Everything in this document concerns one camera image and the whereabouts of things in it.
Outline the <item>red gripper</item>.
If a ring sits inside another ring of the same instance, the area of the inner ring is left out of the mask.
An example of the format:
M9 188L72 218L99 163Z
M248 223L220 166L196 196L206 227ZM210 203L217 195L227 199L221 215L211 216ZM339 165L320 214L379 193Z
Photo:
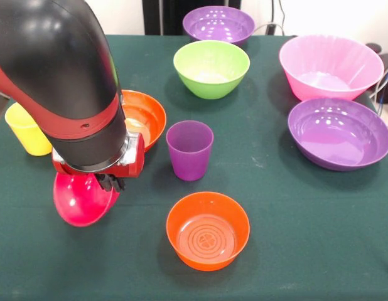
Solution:
M114 188L117 192L122 192L125 184L120 177L138 177L143 169L144 154L143 135L138 132L128 132L118 153L103 163L73 166L68 164L55 149L51 152L51 159L55 170L61 174L95 174L103 190L111 191Z

